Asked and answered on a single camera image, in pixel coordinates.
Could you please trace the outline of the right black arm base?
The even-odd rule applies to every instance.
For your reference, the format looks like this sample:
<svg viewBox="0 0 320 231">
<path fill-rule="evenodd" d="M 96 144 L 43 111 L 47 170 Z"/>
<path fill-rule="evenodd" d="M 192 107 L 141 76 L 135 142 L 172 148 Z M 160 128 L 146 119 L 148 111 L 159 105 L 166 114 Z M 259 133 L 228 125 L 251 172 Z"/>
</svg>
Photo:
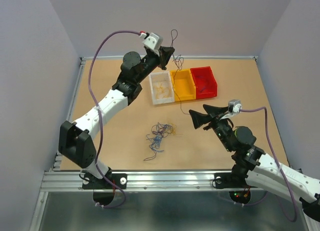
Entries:
<svg viewBox="0 0 320 231">
<path fill-rule="evenodd" d="M 238 177 L 231 172 L 215 173 L 211 185 L 216 189 L 249 188 L 244 178 Z"/>
</svg>

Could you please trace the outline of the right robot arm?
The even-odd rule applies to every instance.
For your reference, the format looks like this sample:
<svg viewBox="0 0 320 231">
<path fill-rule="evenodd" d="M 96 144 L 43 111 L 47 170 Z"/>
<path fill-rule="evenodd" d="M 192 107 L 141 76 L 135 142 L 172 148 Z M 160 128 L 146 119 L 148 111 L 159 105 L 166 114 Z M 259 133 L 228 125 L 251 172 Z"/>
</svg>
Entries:
<svg viewBox="0 0 320 231">
<path fill-rule="evenodd" d="M 213 130 L 223 147 L 232 153 L 231 172 L 212 180 L 216 189 L 256 187 L 292 201 L 309 218 L 320 220 L 320 181 L 279 162 L 255 145 L 257 138 L 247 126 L 234 126 L 231 117 L 244 110 L 239 100 L 226 107 L 203 105 L 205 113 L 189 110 L 195 129 Z"/>
</svg>

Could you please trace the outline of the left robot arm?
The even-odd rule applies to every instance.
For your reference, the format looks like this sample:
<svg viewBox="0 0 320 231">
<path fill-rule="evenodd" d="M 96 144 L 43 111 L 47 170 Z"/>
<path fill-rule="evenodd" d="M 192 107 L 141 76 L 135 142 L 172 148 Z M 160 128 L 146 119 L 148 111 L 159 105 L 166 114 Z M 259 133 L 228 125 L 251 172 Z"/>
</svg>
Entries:
<svg viewBox="0 0 320 231">
<path fill-rule="evenodd" d="M 141 82 L 156 68 L 162 70 L 175 52 L 173 47 L 161 46 L 158 53 L 147 48 L 141 57 L 130 51 L 122 59 L 120 74 L 106 96 L 96 102 L 86 114 L 73 122 L 65 121 L 60 126 L 58 151 L 94 176 L 100 188 L 111 184 L 111 169 L 99 161 L 100 150 L 95 148 L 94 138 L 103 134 L 103 127 L 119 111 L 128 107 L 142 91 Z"/>
</svg>

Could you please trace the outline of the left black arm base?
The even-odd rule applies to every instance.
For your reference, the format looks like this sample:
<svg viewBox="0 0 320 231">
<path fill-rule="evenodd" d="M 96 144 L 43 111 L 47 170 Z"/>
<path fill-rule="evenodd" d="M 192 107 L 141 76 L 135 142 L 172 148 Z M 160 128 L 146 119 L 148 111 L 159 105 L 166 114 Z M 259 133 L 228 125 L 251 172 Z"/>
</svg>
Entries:
<svg viewBox="0 0 320 231">
<path fill-rule="evenodd" d="M 82 180 L 82 189 L 84 190 L 110 190 L 114 188 L 105 179 L 98 179 L 88 172 L 81 172 L 79 177 Z M 124 190 L 127 188 L 128 175 L 126 173 L 112 173 L 111 181 Z"/>
</svg>

